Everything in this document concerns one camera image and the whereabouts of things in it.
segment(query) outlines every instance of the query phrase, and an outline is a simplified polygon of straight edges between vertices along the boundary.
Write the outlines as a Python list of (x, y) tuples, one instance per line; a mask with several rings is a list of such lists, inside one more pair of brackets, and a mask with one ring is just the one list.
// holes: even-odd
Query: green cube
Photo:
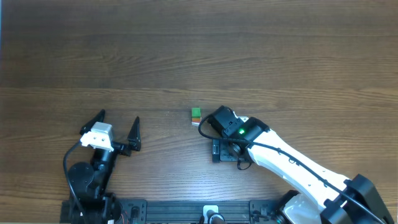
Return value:
[(192, 118), (201, 118), (200, 108), (192, 108)]

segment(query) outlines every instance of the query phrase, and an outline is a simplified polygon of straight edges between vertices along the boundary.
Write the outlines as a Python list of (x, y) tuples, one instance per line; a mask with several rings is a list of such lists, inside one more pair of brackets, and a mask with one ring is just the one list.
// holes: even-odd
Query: cable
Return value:
[(203, 133), (203, 131), (201, 130), (201, 126), (202, 124), (211, 116), (211, 114), (205, 116), (205, 118), (203, 118), (203, 120), (200, 121), (199, 126), (198, 126), (198, 131), (199, 134), (201, 134), (203, 137), (211, 139), (211, 140), (219, 140), (219, 141), (229, 141), (229, 142), (239, 142), (239, 143), (246, 143), (246, 144), (253, 144), (255, 146), (261, 146), (261, 147), (265, 147), (268, 149), (272, 149), (274, 151), (277, 151), (279, 154), (283, 154), (285, 156), (287, 156), (289, 158), (289, 160), (296, 162), (296, 164), (298, 166), (302, 166), (305, 170), (307, 170), (309, 173), (311, 173), (312, 175), (314, 175), (320, 182), (322, 182), (325, 186), (330, 187), (331, 189), (333, 189), (334, 191), (336, 191), (337, 193), (339, 193), (340, 195), (342, 195), (345, 199), (349, 200), (350, 202), (353, 202), (355, 205), (357, 205), (360, 209), (364, 210), (364, 212), (366, 212), (367, 214), (369, 214), (370, 216), (372, 216), (373, 219), (375, 219), (375, 221), (379, 222), (380, 224), (385, 224), (379, 217), (377, 217), (375, 214), (373, 214), (369, 209), (367, 209), (364, 205), (362, 205), (361, 203), (359, 203), (357, 200), (353, 199), (352, 197), (346, 195), (344, 192), (342, 192), (340, 189), (338, 189), (337, 187), (335, 187), (333, 184), (329, 183), (326, 179), (322, 178), (320, 175), (318, 175), (315, 171), (313, 171), (311, 168), (307, 167), (305, 164), (303, 164), (301, 161), (299, 161), (298, 159), (296, 159), (294, 156), (290, 155), (289, 153), (281, 150), (280, 148), (276, 148), (274, 146), (269, 146), (266, 144), (261, 144), (258, 142), (254, 142), (254, 141), (247, 141), (247, 140), (242, 140), (242, 139), (232, 139), (232, 138), (216, 138), (213, 136), (209, 136), (205, 133)]
[(86, 218), (86, 214), (85, 211), (83, 209), (83, 206), (81, 206), (81, 203), (79, 202), (78, 198), (76, 197), (75, 191), (73, 190), (72, 184), (70, 183), (69, 180), (69, 175), (68, 175), (68, 166), (67, 166), (67, 160), (68, 160), (68, 156), (69, 154), (75, 150), (78, 146), (80, 146), (80, 140), (78, 142), (76, 142), (68, 151), (67, 153), (65, 153), (65, 156), (63, 157), (63, 171), (65, 172), (65, 177), (67, 178), (67, 182), (69, 185), (69, 189), (70, 189), (70, 193), (73, 196), (73, 199), (75, 199), (76, 205), (79, 208), (79, 211), (81, 212), (82, 216), (83, 216), (83, 220), (85, 222), (85, 224), (88, 224), (87, 218)]

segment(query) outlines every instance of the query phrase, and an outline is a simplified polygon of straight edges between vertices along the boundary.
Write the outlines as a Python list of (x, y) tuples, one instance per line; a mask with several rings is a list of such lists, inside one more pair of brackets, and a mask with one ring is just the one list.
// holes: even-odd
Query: wood grain surface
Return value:
[(102, 108), (120, 141), (141, 117), (118, 197), (279, 198), (272, 172), (211, 163), (190, 108), (220, 105), (365, 175), (397, 220), (398, 1), (3, 0), (1, 31), (0, 222), (58, 222), (63, 155)]

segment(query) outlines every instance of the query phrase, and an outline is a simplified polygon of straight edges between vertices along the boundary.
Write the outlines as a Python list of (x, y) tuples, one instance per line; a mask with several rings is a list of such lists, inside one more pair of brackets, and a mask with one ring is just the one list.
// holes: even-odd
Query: wooden table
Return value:
[(397, 218), (398, 1), (3, 0), (1, 53), (0, 222), (58, 221), (63, 155), (102, 108), (120, 141), (141, 117), (118, 197), (279, 198), (272, 172), (211, 162), (190, 109), (220, 105), (365, 175)]

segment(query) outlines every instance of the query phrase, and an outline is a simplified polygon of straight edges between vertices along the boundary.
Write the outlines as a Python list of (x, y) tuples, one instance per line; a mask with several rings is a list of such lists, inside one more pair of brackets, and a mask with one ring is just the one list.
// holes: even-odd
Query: green block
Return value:
[(201, 118), (200, 108), (192, 108), (192, 118)]

